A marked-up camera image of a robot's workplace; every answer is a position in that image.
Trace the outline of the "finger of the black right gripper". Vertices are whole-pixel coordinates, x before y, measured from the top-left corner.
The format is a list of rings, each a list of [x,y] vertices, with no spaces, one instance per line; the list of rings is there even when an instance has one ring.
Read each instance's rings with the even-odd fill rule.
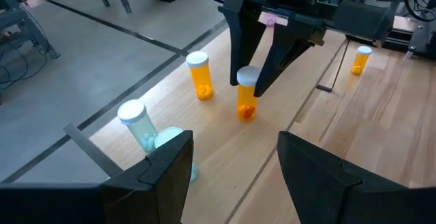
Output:
[[[273,82],[300,55],[314,45],[324,44],[324,28],[304,22],[277,25],[265,63],[256,82],[254,95],[261,97]]]
[[[266,25],[259,21],[261,9],[246,3],[224,3],[218,10],[230,29],[230,84],[236,86],[237,72],[248,66],[259,46]]]

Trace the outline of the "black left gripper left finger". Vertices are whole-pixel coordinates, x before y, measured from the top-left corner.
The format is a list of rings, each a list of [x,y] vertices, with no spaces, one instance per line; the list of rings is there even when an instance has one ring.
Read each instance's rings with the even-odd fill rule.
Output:
[[[193,132],[183,131],[101,186],[106,223],[180,223],[193,163]]]

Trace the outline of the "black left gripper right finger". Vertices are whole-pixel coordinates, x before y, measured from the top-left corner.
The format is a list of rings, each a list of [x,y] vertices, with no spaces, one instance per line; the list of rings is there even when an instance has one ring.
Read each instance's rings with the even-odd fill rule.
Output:
[[[277,153],[301,223],[387,223],[389,193],[406,190],[288,131]]]

